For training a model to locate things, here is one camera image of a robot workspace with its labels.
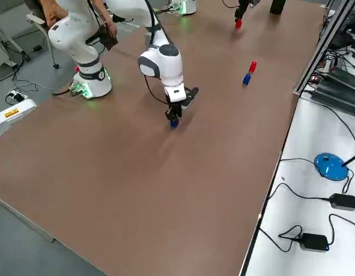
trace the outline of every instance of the blue object in gripper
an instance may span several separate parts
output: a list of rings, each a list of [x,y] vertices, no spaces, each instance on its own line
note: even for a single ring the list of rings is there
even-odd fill
[[[246,74],[244,80],[242,81],[243,84],[248,85],[250,82],[250,78],[251,78],[250,74]]]

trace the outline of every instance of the person's hand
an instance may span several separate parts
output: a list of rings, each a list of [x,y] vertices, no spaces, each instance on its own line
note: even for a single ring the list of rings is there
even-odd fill
[[[116,38],[116,34],[118,33],[118,28],[116,27],[115,23],[109,21],[106,23],[107,29],[109,30],[110,35],[113,38]]]

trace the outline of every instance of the red block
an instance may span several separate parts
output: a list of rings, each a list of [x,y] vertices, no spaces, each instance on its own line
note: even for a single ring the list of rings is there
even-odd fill
[[[249,68],[249,72],[254,73],[256,68],[257,68],[257,62],[252,62],[252,64],[250,65],[250,68]]]

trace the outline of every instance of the person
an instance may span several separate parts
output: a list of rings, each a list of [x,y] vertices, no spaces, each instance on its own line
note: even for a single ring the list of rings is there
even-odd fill
[[[63,10],[55,0],[39,0],[39,2],[44,11],[46,23],[49,28],[68,15],[68,12]],[[117,27],[114,24],[111,15],[107,12],[107,9],[103,4],[103,0],[93,0],[92,2],[101,13],[110,35],[115,38],[117,35]]]

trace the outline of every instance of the brown table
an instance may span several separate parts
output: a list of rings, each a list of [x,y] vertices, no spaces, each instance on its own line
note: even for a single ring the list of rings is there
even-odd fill
[[[178,129],[138,70],[141,29],[104,56],[112,94],[53,98],[0,138],[0,199],[109,275],[237,275],[261,210],[323,10],[262,0],[235,32],[202,2],[163,17],[200,88]]]

